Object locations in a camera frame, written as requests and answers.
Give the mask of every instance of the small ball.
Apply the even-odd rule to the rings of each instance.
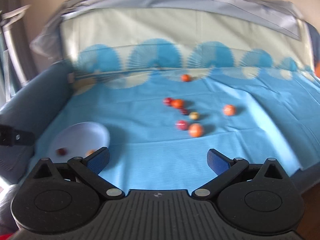
[[[185,108],[182,107],[182,108],[180,108],[179,110],[180,110],[180,113],[181,113],[181,114],[183,114],[183,115],[188,115],[188,110],[187,110],[187,109],[185,109]]]
[[[172,98],[165,98],[165,99],[163,99],[163,103],[164,103],[166,106],[171,106],[171,102],[172,102]]]
[[[317,77],[320,77],[320,60],[318,61],[318,63],[315,66],[315,74]]]
[[[199,123],[193,123],[189,126],[189,134],[192,137],[200,137],[203,135],[204,129],[201,124]]]
[[[191,113],[189,114],[189,117],[190,117],[190,119],[192,119],[192,120],[198,120],[199,117],[200,117],[200,115],[199,115],[199,113],[197,113],[197,112],[191,112]]]
[[[191,81],[191,77],[188,74],[183,74],[183,75],[181,75],[181,80],[183,82],[190,82]]]
[[[236,114],[236,107],[233,105],[226,105],[223,108],[223,113],[227,116],[233,116]]]
[[[184,121],[184,120],[179,120],[179,121],[176,122],[176,127],[179,130],[188,130],[189,123],[187,121]]]
[[[60,155],[60,156],[64,156],[64,155],[67,155],[68,151],[66,148],[60,148],[58,150],[56,150],[57,154]]]
[[[179,108],[183,108],[184,105],[184,101],[182,99],[175,99],[171,102],[171,106],[179,109]]]
[[[89,155],[91,155],[91,154],[93,154],[94,152],[95,152],[96,150],[89,150],[89,151],[87,151],[86,153],[85,153],[85,156],[89,156]]]

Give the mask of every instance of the blue fan print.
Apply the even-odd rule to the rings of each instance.
[[[291,57],[286,57],[282,62],[277,66],[277,68],[286,69],[290,71],[297,71],[297,63]]]
[[[164,39],[149,39],[134,46],[127,63],[128,68],[182,67],[177,47]]]
[[[189,68],[232,67],[233,64],[231,49],[218,41],[208,41],[197,45],[187,62]]]
[[[239,65],[242,67],[272,67],[272,61],[272,57],[263,49],[254,49],[242,57]]]
[[[81,51],[77,62],[83,72],[109,72],[121,70],[117,52],[103,44],[95,44]]]

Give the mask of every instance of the orange ball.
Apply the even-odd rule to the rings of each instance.
[[[95,152],[96,150],[89,150],[89,151],[87,151],[86,153],[85,153],[85,156],[89,156],[89,155],[91,155],[91,154],[93,154],[94,152]]]
[[[183,75],[181,75],[181,80],[183,82],[190,82],[191,81],[191,77],[188,74],[183,74]]]
[[[320,77],[320,61],[318,61],[316,67],[315,67],[315,74],[317,77]]]
[[[183,104],[184,104],[184,101],[182,99],[175,99],[175,100],[172,100],[171,102],[171,106],[177,109],[182,108]]]
[[[227,116],[232,116],[236,114],[236,107],[233,105],[226,105],[223,108],[223,113]]]
[[[189,134],[192,137],[200,137],[201,135],[203,135],[203,132],[203,127],[199,123],[193,123],[189,126]]]

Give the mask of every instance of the yellow ball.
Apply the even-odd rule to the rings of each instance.
[[[199,119],[199,114],[197,113],[197,112],[191,112],[190,114],[189,114],[189,117],[190,117],[190,119],[192,119],[192,120],[198,120]]]

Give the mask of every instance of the red fabric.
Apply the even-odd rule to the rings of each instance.
[[[0,240],[6,240],[8,239],[10,236],[12,236],[13,234],[7,234],[7,235],[2,235],[0,236]]]

